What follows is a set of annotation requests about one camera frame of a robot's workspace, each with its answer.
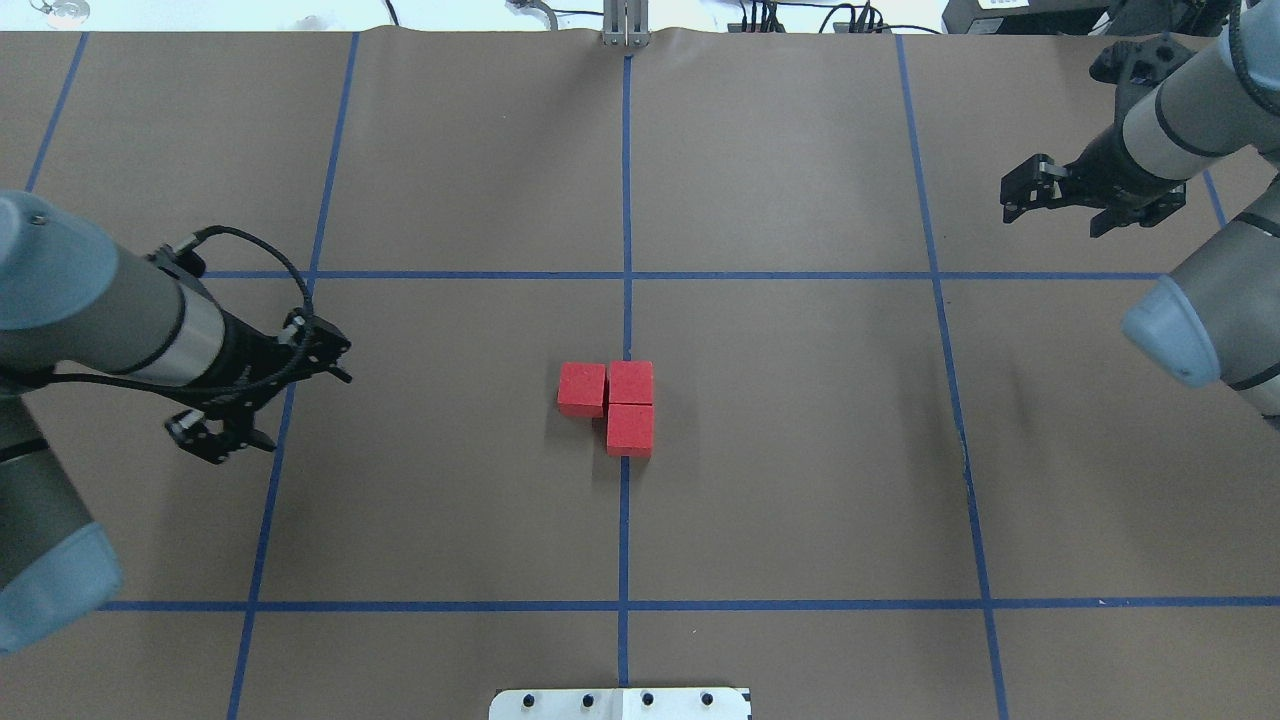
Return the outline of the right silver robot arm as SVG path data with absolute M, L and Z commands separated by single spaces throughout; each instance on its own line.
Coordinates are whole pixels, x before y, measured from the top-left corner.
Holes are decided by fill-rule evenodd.
M 1276 169 L 1277 32 L 1277 4 L 1260 1 L 1234 5 L 1201 50 L 1169 35 L 1106 47 L 1091 77 L 1115 88 L 1111 124 L 1071 161 L 1036 154 L 1012 168 L 998 187 L 1004 222 L 1079 206 L 1094 210 L 1093 238 L 1153 228 L 1226 158 L 1251 150 Z M 1277 181 L 1233 215 L 1210 197 L 1216 231 L 1125 313 L 1123 333 L 1172 379 L 1225 386 L 1276 428 Z

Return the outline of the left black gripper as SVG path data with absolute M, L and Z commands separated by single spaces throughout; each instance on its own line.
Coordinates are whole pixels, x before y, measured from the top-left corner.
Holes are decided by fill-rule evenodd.
M 165 420 L 175 446 L 219 465 L 234 452 L 276 450 L 275 441 L 256 427 L 256 414 L 287 386 L 328 374 L 344 384 L 353 377 L 342 366 L 351 350 L 342 331 L 317 315 L 291 313 L 280 331 L 266 334 L 220 310 L 223 323 L 218 354 L 180 392 L 188 407 Z

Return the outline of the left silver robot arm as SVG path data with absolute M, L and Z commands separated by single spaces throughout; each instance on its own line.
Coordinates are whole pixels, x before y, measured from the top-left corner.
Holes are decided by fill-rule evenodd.
M 237 238 L 279 263 L 300 300 L 274 331 L 236 315 L 205 283 L 201 246 Z M 106 529 L 47 437 L 108 429 L 108 398 L 148 396 L 179 450 L 221 464 L 271 452 L 259 413 L 319 374 L 349 382 L 351 342 L 323 319 L 302 272 L 232 225 L 136 252 L 92 222 L 26 191 L 1 199 L 4 655 L 26 650 L 113 601 L 123 570 Z

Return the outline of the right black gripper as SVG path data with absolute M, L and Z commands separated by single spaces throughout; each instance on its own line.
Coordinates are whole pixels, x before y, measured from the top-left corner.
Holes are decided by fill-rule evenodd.
M 1187 183 L 1152 176 L 1132 158 L 1117 129 L 1094 137 L 1082 155 L 1059 165 L 1036 154 L 1000 181 L 1002 223 L 1066 205 L 1093 208 L 1089 237 L 1129 225 L 1152 228 L 1187 205 Z

